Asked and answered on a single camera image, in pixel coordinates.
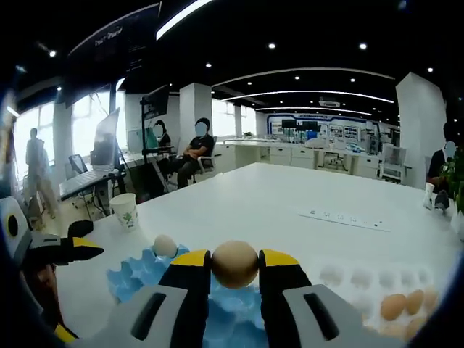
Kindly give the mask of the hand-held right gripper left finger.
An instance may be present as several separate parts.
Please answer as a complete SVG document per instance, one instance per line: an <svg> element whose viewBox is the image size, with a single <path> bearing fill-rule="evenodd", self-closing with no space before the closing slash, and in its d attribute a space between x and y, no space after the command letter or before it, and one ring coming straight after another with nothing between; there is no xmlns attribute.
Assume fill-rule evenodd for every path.
<svg viewBox="0 0 464 348"><path fill-rule="evenodd" d="M174 259L159 283L145 286L111 312L106 326L73 347L201 347L209 315L211 255Z"/></svg>

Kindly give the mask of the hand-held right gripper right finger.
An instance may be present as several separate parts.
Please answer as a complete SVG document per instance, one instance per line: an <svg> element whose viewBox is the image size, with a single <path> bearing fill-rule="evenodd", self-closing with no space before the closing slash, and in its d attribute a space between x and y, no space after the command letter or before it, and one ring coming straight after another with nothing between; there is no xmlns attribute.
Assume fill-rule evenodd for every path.
<svg viewBox="0 0 464 348"><path fill-rule="evenodd" d="M289 254L258 257L261 316L270 347L401 347L363 325L361 314L322 284L313 285Z"/></svg>

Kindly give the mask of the person's left hand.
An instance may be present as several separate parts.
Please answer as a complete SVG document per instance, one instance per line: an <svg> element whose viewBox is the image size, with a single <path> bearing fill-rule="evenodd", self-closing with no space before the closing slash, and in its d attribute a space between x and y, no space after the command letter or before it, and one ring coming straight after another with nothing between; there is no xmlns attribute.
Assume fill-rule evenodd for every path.
<svg viewBox="0 0 464 348"><path fill-rule="evenodd" d="M34 299L41 306L43 319L54 328L63 324L57 293L55 265L44 265L42 268L26 268L23 271L25 281Z"/></svg>

